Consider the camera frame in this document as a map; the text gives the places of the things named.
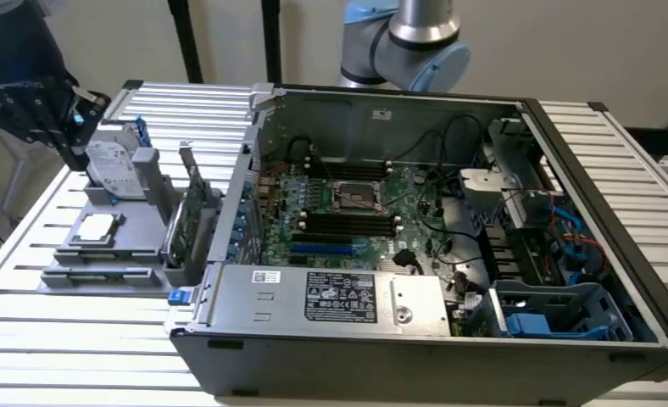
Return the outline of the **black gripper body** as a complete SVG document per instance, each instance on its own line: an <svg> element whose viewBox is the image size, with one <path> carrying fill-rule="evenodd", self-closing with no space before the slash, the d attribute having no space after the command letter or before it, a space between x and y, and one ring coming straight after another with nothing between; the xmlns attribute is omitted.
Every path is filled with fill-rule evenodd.
<svg viewBox="0 0 668 407"><path fill-rule="evenodd" d="M38 1L0 1L0 93L40 92L56 111L66 111L78 82L45 17Z"/></svg>

